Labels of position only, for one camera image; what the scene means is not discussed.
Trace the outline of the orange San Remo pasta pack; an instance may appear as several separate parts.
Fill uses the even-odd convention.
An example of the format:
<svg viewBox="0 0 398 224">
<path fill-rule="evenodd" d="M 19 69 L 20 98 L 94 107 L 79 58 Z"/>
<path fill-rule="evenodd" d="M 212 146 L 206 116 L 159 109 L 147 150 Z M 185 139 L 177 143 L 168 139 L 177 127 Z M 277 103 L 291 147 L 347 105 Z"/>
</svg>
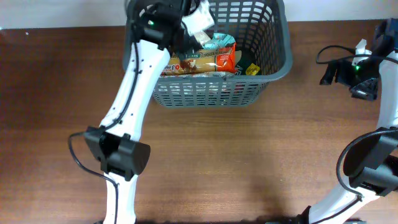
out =
<svg viewBox="0 0 398 224">
<path fill-rule="evenodd" d="M 191 75 L 206 72 L 235 72 L 236 44 L 220 49 L 198 50 L 192 54 L 172 56 L 162 76 Z"/>
</svg>

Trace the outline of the mint flushable wipes pack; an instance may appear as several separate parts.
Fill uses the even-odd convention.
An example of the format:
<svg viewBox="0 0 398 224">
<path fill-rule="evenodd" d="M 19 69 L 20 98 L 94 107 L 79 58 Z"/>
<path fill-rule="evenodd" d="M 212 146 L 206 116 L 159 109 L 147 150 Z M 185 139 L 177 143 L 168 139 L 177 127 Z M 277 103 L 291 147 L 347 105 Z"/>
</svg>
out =
<svg viewBox="0 0 398 224">
<path fill-rule="evenodd" d="M 231 47 L 235 43 L 235 38 L 232 35 L 215 32 L 212 39 L 203 44 L 203 49 L 217 50 L 220 48 Z"/>
</svg>

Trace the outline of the beige kraft stand-up pouch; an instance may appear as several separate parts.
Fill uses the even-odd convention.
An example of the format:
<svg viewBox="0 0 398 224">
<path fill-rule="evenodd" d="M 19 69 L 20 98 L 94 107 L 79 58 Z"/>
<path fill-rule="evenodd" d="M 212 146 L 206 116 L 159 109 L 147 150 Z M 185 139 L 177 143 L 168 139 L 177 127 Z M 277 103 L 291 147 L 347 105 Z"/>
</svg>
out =
<svg viewBox="0 0 398 224">
<path fill-rule="evenodd" d="M 211 40 L 205 31 L 214 24 L 215 20 L 211 14 L 208 0 L 199 1 L 199 5 L 191 14 L 182 17 L 182 25 L 187 34 L 200 45 L 205 45 Z"/>
</svg>

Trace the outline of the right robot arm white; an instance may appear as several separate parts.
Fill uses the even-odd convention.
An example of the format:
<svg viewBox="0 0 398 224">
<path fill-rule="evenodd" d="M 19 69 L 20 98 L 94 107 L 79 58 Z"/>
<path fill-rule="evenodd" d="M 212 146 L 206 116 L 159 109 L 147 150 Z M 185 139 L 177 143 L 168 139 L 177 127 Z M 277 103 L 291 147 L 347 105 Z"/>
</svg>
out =
<svg viewBox="0 0 398 224">
<path fill-rule="evenodd" d="M 347 57 L 326 61 L 321 85 L 348 86 L 353 98 L 381 100 L 374 131 L 351 141 L 336 163 L 338 185 L 291 223 L 351 223 L 369 202 L 397 191 L 397 19 L 379 24 L 371 49 L 361 40 Z"/>
</svg>

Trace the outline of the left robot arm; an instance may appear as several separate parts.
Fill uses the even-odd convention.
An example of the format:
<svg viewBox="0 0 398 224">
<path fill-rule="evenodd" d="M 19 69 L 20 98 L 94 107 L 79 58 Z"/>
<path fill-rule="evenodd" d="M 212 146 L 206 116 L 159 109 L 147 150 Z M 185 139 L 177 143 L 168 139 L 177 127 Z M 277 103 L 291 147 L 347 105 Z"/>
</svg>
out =
<svg viewBox="0 0 398 224">
<path fill-rule="evenodd" d="M 134 223 L 138 176 L 150 146 L 141 143 L 142 125 L 152 92 L 172 54 L 196 47 L 194 35 L 215 23 L 208 1 L 128 1 L 123 67 L 116 98 L 99 127 L 83 137 L 106 181 L 103 223 Z"/>
</svg>

